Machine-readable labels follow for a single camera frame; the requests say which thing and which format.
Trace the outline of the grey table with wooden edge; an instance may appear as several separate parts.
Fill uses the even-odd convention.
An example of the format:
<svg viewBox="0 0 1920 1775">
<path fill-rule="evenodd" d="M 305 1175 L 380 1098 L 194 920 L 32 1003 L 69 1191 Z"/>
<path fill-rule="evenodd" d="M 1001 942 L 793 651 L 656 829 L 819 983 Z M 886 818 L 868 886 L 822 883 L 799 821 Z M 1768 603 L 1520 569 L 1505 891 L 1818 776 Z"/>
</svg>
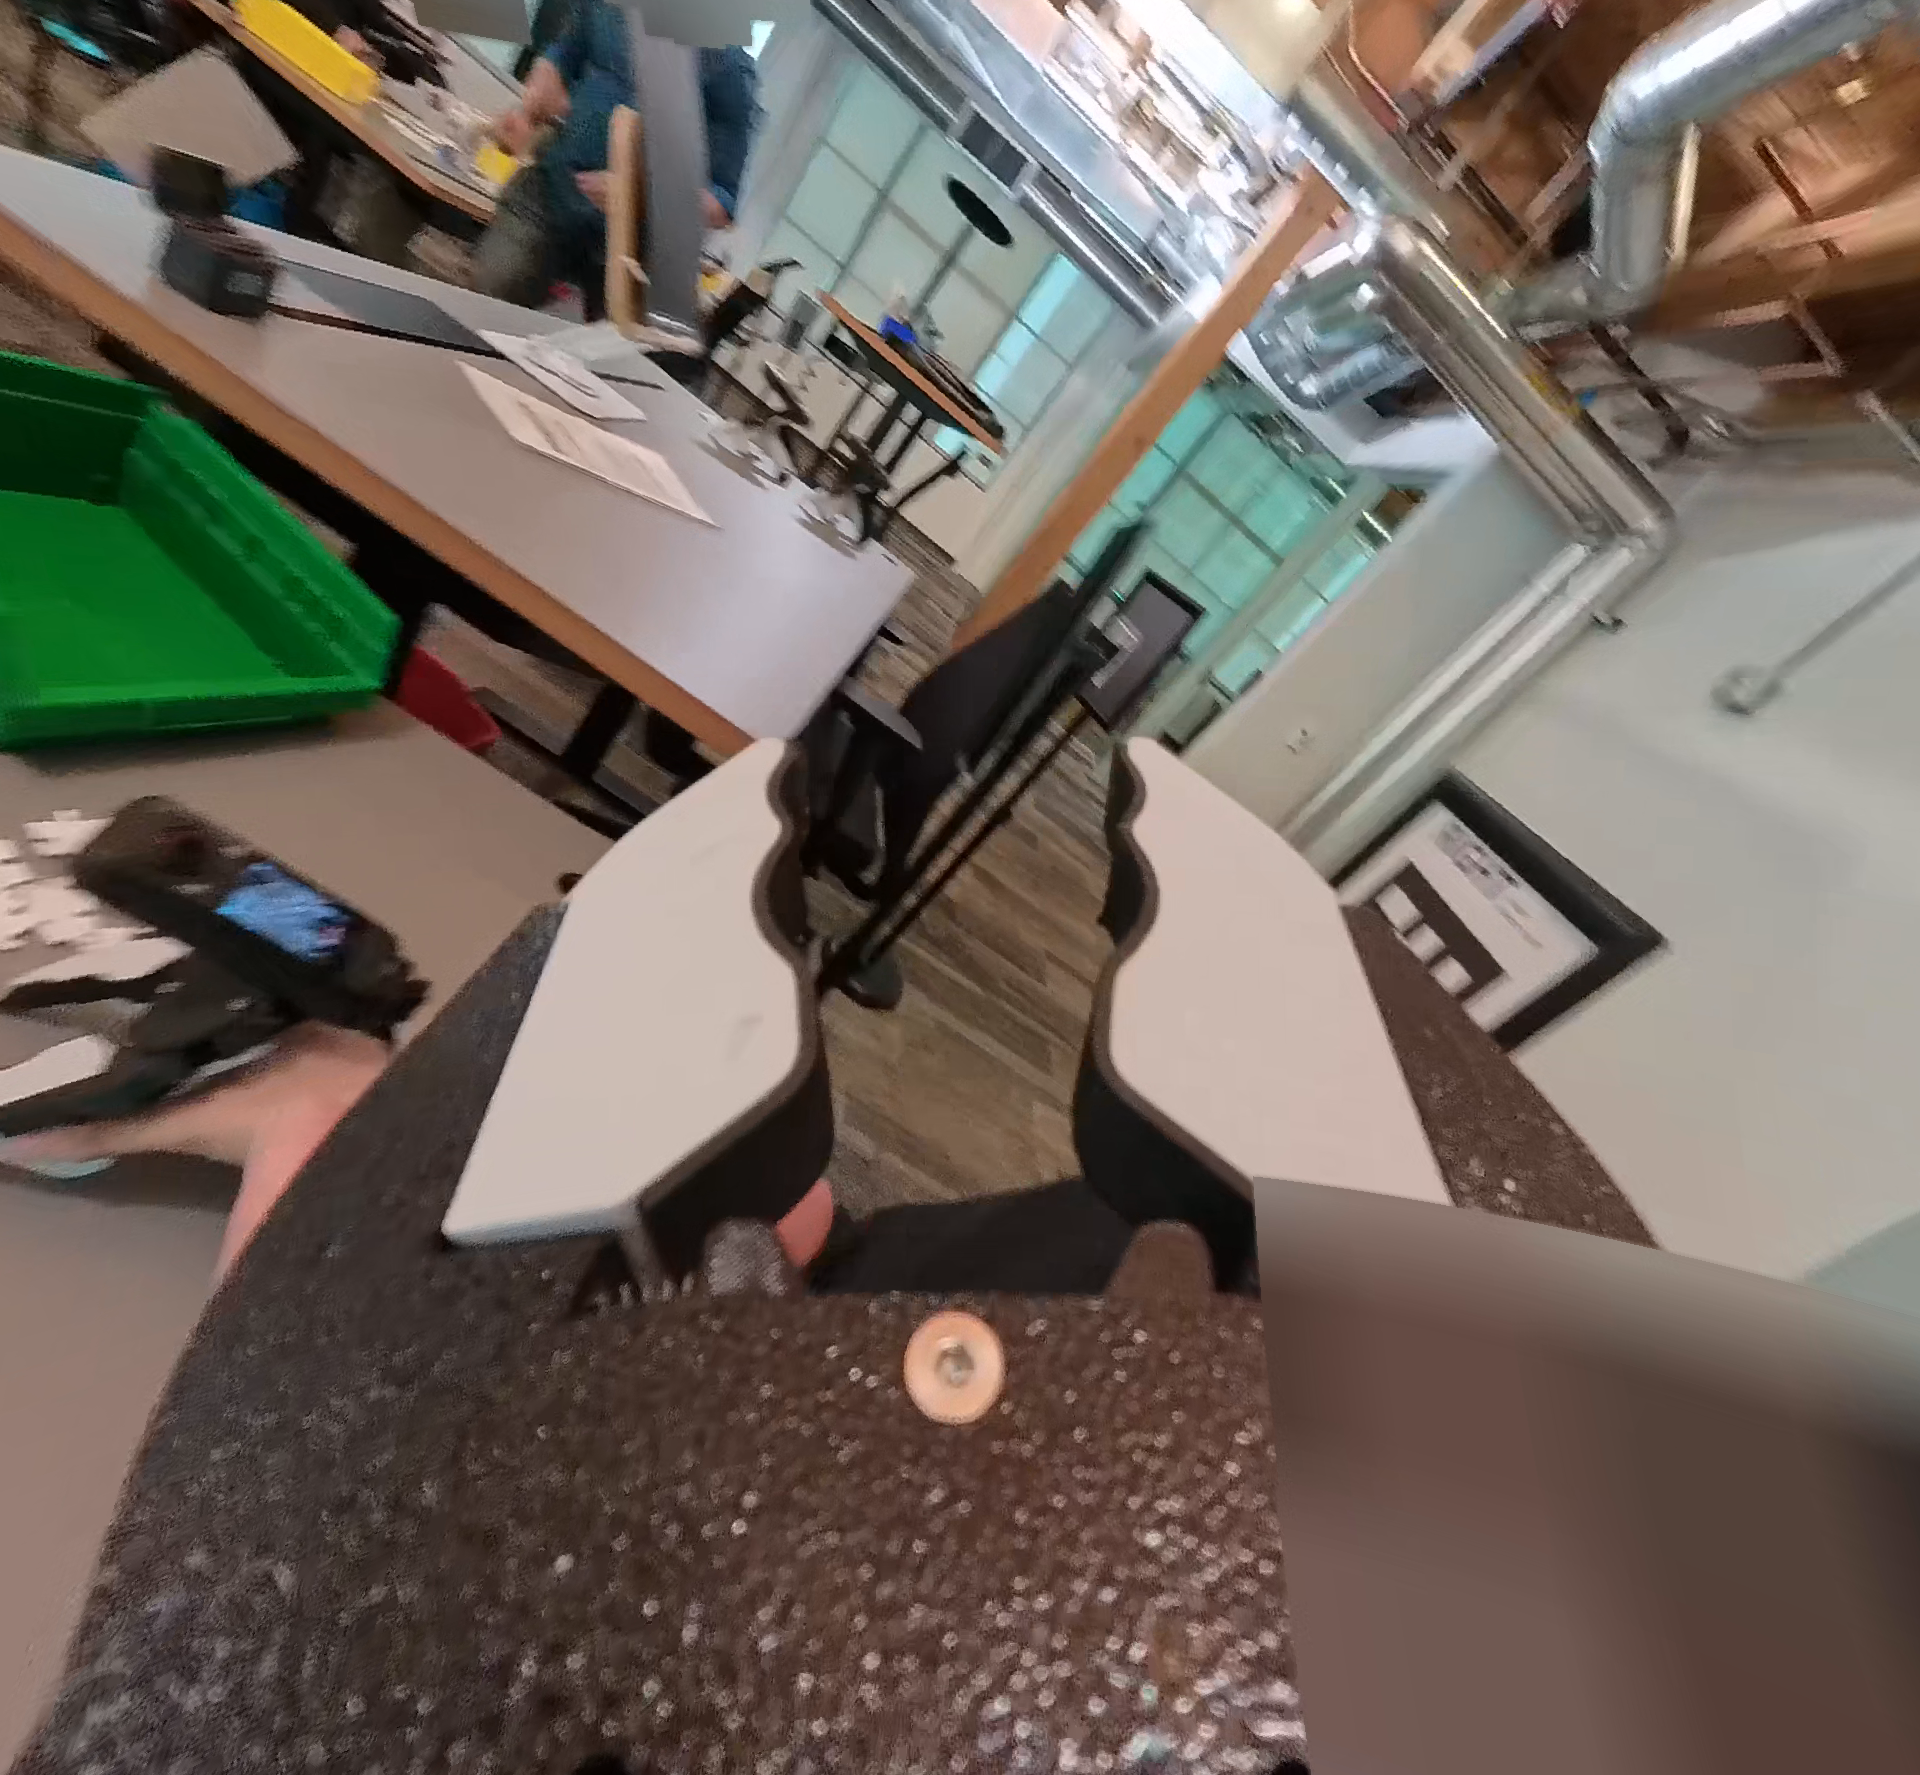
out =
<svg viewBox="0 0 1920 1775">
<path fill-rule="evenodd" d="M 609 431 L 656 455 L 705 519 L 512 441 L 464 371 L 552 396 L 499 357 L 224 320 L 161 284 L 161 241 L 139 188 L 4 150 L 4 270 L 336 491 L 343 536 L 371 524 L 365 582 L 400 616 L 461 582 L 733 754 L 801 737 L 907 596 L 905 563 L 842 540 L 795 485 L 743 473 L 711 411 L 649 364 L 634 369 L 641 420 Z"/>
</svg>

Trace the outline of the wooden table with black legs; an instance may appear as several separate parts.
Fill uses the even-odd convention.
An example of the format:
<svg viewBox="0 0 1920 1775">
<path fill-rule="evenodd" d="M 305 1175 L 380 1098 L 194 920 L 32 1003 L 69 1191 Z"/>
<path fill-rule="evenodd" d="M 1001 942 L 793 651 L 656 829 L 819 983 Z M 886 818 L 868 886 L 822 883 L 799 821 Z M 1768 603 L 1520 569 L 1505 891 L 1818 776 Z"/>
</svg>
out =
<svg viewBox="0 0 1920 1775">
<path fill-rule="evenodd" d="M 828 320 L 822 347 L 859 382 L 857 400 L 828 431 L 823 455 L 857 506 L 860 539 L 877 543 L 911 501 L 959 474 L 967 452 L 984 452 L 991 462 L 1001 458 L 1004 425 L 973 385 L 930 347 L 883 334 L 828 291 L 813 299 Z M 900 487 L 900 467 L 927 431 L 959 447 L 939 457 L 922 478 Z"/>
</svg>

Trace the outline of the black tablet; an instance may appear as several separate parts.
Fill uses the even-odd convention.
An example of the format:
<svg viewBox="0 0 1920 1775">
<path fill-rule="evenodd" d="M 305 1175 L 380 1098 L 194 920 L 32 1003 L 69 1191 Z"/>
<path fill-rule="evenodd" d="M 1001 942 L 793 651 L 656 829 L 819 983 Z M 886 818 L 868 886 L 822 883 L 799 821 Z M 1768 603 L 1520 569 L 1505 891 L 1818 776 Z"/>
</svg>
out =
<svg viewBox="0 0 1920 1775">
<path fill-rule="evenodd" d="M 375 281 L 324 273 L 298 261 L 283 261 L 277 269 L 271 304 L 274 313 L 283 320 L 370 334 L 396 343 L 464 357 L 495 352 L 488 340 L 433 300 Z"/>
</svg>

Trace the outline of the long silver pipe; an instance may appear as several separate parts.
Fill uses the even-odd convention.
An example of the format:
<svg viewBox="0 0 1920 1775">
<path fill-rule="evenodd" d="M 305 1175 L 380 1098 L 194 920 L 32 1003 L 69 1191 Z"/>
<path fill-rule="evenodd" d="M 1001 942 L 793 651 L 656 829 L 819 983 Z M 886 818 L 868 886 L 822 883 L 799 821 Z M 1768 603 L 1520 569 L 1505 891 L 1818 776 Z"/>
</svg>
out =
<svg viewBox="0 0 1920 1775">
<path fill-rule="evenodd" d="M 1459 274 L 1446 240 L 1434 237 L 1446 222 L 1432 208 L 1432 182 L 1356 94 L 1316 68 L 1319 27 L 1334 19 L 1332 4 L 1248 0 L 1229 15 L 1250 37 L 1222 40 L 1182 0 L 1118 0 L 1136 23 L 1171 27 L 1161 51 L 1174 58 L 1179 83 L 1222 114 L 1229 146 L 1255 188 L 1252 202 L 1174 208 L 1156 200 L 1116 128 L 1076 106 L 984 0 L 868 0 L 890 36 L 863 19 L 857 0 L 813 2 L 913 93 L 925 93 L 925 76 L 890 48 L 890 37 L 933 61 L 954 86 L 957 128 L 976 121 L 1023 155 L 1014 195 L 1146 326 L 1146 371 L 1158 340 L 1175 335 L 1182 313 L 1212 295 L 1292 181 L 1312 166 L 1342 196 L 1343 213 L 1235 340 L 1267 335 L 1288 316 L 1330 311 L 1342 296 L 1368 295 L 1394 345 L 1513 452 L 1575 540 L 1629 532 L 1632 514 L 1659 509 L 1652 495 L 1603 500 L 1596 473 L 1575 467 L 1566 435 L 1609 461 L 1617 452 L 1536 364 L 1524 331 L 1511 330 L 1500 308 Z"/>
</svg>

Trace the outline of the round black sign on pole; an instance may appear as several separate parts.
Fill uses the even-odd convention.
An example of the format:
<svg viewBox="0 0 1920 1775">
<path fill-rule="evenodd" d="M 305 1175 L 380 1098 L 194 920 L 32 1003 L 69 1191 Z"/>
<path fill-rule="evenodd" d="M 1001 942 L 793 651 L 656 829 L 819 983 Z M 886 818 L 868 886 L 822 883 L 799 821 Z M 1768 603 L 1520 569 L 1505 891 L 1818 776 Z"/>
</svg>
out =
<svg viewBox="0 0 1920 1775">
<path fill-rule="evenodd" d="M 1004 252 L 1014 244 L 1011 228 L 1007 228 L 1007 224 L 996 213 L 996 206 L 967 181 L 959 176 L 947 176 L 942 188 L 947 200 L 952 204 L 959 218 L 959 230 L 949 248 L 937 258 L 930 277 L 927 279 L 917 296 L 911 300 L 904 320 L 904 327 L 910 331 L 910 343 L 913 347 L 933 347 L 933 299 L 947 282 L 947 277 L 954 273 L 965 254 L 973 248 L 973 244 L 986 244 L 996 252 Z"/>
</svg>

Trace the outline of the white puzzle pieces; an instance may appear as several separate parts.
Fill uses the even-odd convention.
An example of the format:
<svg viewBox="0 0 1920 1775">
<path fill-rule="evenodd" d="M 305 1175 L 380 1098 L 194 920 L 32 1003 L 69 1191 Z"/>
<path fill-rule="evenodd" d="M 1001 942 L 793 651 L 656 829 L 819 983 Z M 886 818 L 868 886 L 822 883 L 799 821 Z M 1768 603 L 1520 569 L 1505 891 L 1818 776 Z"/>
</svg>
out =
<svg viewBox="0 0 1920 1775">
<path fill-rule="evenodd" d="M 151 976 L 185 947 L 86 893 L 75 882 L 84 849 L 109 829 L 62 807 L 1 839 L 1 992 L 34 980 Z"/>
</svg>

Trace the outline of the black box-shaped device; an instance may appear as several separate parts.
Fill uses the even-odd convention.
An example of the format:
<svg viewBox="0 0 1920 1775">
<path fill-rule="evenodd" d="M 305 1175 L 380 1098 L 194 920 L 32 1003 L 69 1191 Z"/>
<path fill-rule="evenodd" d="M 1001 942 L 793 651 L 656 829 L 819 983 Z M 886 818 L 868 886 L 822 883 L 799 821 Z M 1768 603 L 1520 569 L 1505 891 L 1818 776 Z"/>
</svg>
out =
<svg viewBox="0 0 1920 1775">
<path fill-rule="evenodd" d="M 148 193 L 166 224 L 159 281 L 227 320 L 258 321 L 274 308 L 271 249 L 228 218 L 228 182 L 205 155 L 154 148 Z"/>
</svg>

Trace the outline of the black framed picture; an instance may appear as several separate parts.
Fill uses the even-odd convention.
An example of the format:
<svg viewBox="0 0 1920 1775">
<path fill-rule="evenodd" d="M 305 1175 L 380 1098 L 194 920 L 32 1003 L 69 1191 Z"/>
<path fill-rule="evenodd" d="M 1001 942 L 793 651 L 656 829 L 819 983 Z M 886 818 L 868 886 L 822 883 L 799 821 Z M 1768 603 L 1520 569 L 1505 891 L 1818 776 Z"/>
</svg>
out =
<svg viewBox="0 0 1920 1775">
<path fill-rule="evenodd" d="M 1667 936 L 1462 774 L 1332 875 L 1435 986 L 1514 1053 L 1662 955 Z"/>
</svg>

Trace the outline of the black office chair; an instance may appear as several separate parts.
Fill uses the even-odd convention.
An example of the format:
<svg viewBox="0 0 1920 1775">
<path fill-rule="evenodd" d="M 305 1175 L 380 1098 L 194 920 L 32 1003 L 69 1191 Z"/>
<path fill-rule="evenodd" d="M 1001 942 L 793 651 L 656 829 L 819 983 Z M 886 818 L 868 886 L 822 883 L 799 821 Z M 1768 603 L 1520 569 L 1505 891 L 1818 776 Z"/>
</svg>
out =
<svg viewBox="0 0 1920 1775">
<path fill-rule="evenodd" d="M 803 732 L 803 875 L 830 875 L 860 897 L 890 893 L 935 807 L 1050 676 L 1087 609 L 1078 588 L 1055 582 L 952 649 L 900 703 L 841 682 Z"/>
</svg>

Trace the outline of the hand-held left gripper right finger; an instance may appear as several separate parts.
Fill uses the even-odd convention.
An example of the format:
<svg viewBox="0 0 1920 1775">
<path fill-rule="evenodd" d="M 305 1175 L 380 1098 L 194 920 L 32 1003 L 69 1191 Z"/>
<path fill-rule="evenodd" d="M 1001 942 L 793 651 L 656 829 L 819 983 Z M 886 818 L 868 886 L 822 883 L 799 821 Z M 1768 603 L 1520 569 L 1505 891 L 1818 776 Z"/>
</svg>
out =
<svg viewBox="0 0 1920 1775">
<path fill-rule="evenodd" d="M 1330 886 L 1148 739 L 1116 746 L 1105 839 L 1110 954 L 1072 1109 L 1090 1191 L 1214 1259 L 1252 1257 L 1263 1182 L 1446 1206 Z"/>
</svg>

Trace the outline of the black monitor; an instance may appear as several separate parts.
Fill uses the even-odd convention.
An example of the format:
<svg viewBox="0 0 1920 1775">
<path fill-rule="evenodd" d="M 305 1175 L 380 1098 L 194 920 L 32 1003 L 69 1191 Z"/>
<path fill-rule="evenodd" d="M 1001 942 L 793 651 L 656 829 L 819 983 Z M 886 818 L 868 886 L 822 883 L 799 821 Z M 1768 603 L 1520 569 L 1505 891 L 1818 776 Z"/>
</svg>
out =
<svg viewBox="0 0 1920 1775">
<path fill-rule="evenodd" d="M 1122 732 L 1177 667 L 1204 605 L 1161 572 L 1146 570 L 1098 628 L 1096 655 L 1076 705 L 1102 735 Z"/>
</svg>

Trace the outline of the silver ventilation duct elbow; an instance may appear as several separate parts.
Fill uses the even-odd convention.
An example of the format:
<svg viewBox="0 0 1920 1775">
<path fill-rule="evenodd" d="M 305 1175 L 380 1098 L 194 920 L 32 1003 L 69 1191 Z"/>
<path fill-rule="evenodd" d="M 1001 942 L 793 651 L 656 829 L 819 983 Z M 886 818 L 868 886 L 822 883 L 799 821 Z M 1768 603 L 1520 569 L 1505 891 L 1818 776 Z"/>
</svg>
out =
<svg viewBox="0 0 1920 1775">
<path fill-rule="evenodd" d="M 1652 37 L 1589 131 L 1585 256 L 1509 291 L 1507 326 L 1544 334 L 1639 313 L 1687 260 L 1702 130 L 1901 19 L 1916 19 L 1916 0 L 1709 0 Z"/>
</svg>

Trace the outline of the white printed paper sheet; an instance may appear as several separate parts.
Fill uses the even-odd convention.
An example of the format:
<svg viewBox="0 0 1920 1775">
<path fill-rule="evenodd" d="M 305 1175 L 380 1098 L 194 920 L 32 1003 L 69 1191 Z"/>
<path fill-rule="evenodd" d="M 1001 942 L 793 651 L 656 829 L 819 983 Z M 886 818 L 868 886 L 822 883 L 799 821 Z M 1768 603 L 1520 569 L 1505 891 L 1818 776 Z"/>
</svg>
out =
<svg viewBox="0 0 1920 1775">
<path fill-rule="evenodd" d="M 483 330 L 479 338 L 574 416 L 601 423 L 641 423 L 646 411 L 620 386 L 549 340 Z"/>
<path fill-rule="evenodd" d="M 717 527 L 663 455 L 616 438 L 582 416 L 549 408 L 468 362 L 458 362 L 458 371 L 512 445 L 637 501 Z"/>
</svg>

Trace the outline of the green plastic bin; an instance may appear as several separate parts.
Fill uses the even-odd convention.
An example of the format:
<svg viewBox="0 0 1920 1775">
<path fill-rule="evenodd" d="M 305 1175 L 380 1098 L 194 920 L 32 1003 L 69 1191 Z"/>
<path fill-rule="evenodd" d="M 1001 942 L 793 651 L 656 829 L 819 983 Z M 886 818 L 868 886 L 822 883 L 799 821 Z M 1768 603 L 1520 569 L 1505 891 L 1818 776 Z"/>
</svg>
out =
<svg viewBox="0 0 1920 1775">
<path fill-rule="evenodd" d="M 4 354 L 4 753 L 320 723 L 384 691 L 396 639 L 166 396 Z"/>
</svg>

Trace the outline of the small scattered white parts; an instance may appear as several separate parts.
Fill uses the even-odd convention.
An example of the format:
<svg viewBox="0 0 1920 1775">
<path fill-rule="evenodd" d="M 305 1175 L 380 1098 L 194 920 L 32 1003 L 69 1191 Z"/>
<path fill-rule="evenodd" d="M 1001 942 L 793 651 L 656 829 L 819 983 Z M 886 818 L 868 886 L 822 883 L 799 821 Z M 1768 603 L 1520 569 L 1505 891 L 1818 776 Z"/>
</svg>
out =
<svg viewBox="0 0 1920 1775">
<path fill-rule="evenodd" d="M 848 549 L 883 543 L 894 482 L 860 440 L 825 441 L 793 420 L 749 421 L 707 411 L 707 447 L 767 487 L 792 491 L 803 521 Z"/>
</svg>

